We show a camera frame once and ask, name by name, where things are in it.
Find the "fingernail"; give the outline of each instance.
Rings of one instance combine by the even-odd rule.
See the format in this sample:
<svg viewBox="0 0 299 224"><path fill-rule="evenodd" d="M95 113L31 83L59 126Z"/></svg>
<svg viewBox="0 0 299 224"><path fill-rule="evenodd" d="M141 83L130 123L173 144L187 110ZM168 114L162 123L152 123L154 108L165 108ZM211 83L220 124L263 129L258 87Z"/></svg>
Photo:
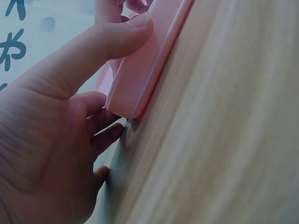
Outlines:
<svg viewBox="0 0 299 224"><path fill-rule="evenodd" d="M127 23L135 28L139 28L139 27L144 27L149 21L150 21L150 13L146 12L130 19Z"/></svg>

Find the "wooden surface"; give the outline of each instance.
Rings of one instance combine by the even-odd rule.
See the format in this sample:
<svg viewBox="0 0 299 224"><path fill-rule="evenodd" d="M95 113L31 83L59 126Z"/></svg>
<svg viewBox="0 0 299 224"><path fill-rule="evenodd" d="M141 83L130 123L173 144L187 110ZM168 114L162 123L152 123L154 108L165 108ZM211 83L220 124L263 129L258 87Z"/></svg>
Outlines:
<svg viewBox="0 0 299 224"><path fill-rule="evenodd" d="M195 0L98 223L299 223L298 41L298 0Z"/></svg>

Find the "skin wrinkle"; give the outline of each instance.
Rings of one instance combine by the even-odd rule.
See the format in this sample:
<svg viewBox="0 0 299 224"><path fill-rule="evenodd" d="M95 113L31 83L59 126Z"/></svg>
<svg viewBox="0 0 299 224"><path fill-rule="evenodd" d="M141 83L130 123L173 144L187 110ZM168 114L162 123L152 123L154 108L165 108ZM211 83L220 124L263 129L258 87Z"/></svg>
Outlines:
<svg viewBox="0 0 299 224"><path fill-rule="evenodd" d="M9 221L9 223L8 224L13 224L13 221L12 221L12 219L11 219L11 217L10 217L10 215L9 215L9 212L8 212L8 210L7 210L7 207L6 207L6 205L5 205L5 203L4 203L4 201L2 200L2 198L1 198L1 194L0 194L0 208L3 208L2 210L4 211L4 215L7 217L7 220Z"/></svg>

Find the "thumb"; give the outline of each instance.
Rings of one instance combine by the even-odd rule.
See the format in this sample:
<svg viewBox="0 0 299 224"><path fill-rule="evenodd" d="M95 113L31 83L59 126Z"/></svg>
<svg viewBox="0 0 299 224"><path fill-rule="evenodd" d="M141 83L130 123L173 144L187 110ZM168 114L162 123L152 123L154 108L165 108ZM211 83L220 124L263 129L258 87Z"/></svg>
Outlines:
<svg viewBox="0 0 299 224"><path fill-rule="evenodd" d="M68 99L106 61L128 56L150 38L148 13L125 23L100 23L46 57L20 76L18 85L43 95Z"/></svg>

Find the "polka dot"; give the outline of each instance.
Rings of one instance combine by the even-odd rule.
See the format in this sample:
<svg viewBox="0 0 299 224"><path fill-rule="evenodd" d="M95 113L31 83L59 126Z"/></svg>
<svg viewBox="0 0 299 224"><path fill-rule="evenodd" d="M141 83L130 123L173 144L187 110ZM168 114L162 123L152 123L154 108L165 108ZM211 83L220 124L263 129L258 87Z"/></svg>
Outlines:
<svg viewBox="0 0 299 224"><path fill-rule="evenodd" d="M44 31L50 32L54 29L55 24L56 24L56 22L53 17L47 17L47 18L44 18L44 20L41 23L41 26Z"/></svg>

